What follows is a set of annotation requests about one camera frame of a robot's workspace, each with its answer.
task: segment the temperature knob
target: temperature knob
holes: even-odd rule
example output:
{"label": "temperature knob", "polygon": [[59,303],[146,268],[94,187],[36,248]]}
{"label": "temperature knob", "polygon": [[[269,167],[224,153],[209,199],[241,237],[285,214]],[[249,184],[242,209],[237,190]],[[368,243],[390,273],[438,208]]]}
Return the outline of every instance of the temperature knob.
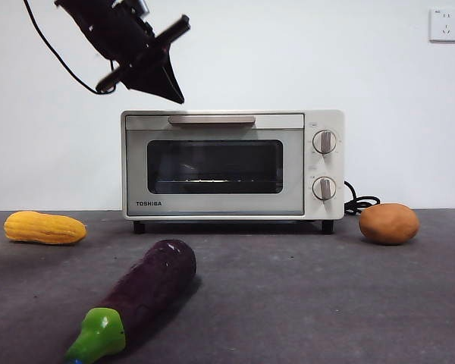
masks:
{"label": "temperature knob", "polygon": [[321,154],[328,154],[334,150],[337,138],[329,130],[319,131],[312,140],[313,147]]}
{"label": "temperature knob", "polygon": [[335,195],[335,182],[329,177],[320,177],[313,183],[312,191],[322,201],[331,199]]}

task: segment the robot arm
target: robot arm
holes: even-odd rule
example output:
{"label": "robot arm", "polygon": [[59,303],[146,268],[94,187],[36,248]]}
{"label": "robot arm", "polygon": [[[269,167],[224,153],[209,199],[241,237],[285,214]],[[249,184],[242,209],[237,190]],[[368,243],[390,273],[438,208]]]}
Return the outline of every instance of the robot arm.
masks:
{"label": "robot arm", "polygon": [[128,89],[184,102],[169,50],[190,29],[187,16],[155,36],[145,21],[149,10],[144,0],[55,0],[55,4],[72,16],[103,57],[119,64],[98,83],[96,91],[106,93],[122,82]]}

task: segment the power cord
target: power cord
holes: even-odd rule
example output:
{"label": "power cord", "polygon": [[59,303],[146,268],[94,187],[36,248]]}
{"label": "power cord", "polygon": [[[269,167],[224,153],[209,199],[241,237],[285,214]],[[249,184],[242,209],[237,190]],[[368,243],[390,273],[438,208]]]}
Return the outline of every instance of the power cord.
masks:
{"label": "power cord", "polygon": [[346,180],[344,181],[344,184],[349,187],[349,190],[352,193],[352,200],[344,203],[344,211],[346,214],[348,215],[360,214],[362,212],[362,209],[366,209],[370,206],[378,205],[381,203],[381,200],[375,196],[357,197],[356,190],[354,190],[354,187],[352,187],[352,185]]}
{"label": "power cord", "polygon": [[[24,0],[24,4],[25,4],[25,8],[27,9],[27,13],[29,14],[30,20],[32,21],[32,25],[36,29],[36,31],[39,34],[40,38],[44,41],[44,43],[47,46],[47,48],[49,48],[49,50],[55,55],[55,57],[59,60],[59,62],[61,62],[62,67],[64,67],[66,69],[66,71],[69,72],[69,74],[78,83],[80,83],[82,86],[84,86],[84,88],[86,88],[91,93],[94,93],[95,95],[108,95],[110,93],[113,93],[116,90],[116,86],[113,86],[109,91],[107,91],[105,93],[99,93],[98,91],[96,91],[92,87],[89,87],[88,85],[86,85],[78,76],[76,76],[74,74],[74,72],[67,66],[66,62],[63,61],[61,56],[55,51],[55,49],[52,47],[52,45],[49,43],[49,41],[45,38],[44,34],[42,34],[42,31],[40,30],[39,26],[37,25],[36,19],[34,18],[33,14],[32,14],[32,10],[30,9],[29,2],[27,0]],[[113,61],[110,60],[109,64],[110,64],[111,70],[113,71],[115,69],[114,66],[113,66]]]}

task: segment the toy eggplant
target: toy eggplant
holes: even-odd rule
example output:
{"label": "toy eggplant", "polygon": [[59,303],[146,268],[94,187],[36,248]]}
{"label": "toy eggplant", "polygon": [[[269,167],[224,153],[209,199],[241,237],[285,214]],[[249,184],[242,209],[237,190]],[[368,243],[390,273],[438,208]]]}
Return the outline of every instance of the toy eggplant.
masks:
{"label": "toy eggplant", "polygon": [[180,296],[195,274],[196,257],[185,242],[157,242],[109,295],[88,311],[65,362],[91,364],[121,352]]}

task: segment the oven foot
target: oven foot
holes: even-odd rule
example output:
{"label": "oven foot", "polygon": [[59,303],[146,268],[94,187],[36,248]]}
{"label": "oven foot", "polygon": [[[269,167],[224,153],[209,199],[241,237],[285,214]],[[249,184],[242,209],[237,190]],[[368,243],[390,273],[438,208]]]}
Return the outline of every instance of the oven foot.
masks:
{"label": "oven foot", "polygon": [[322,234],[334,233],[334,220],[322,220]]}
{"label": "oven foot", "polygon": [[135,234],[144,234],[145,233],[145,224],[141,221],[133,222],[133,232]]}

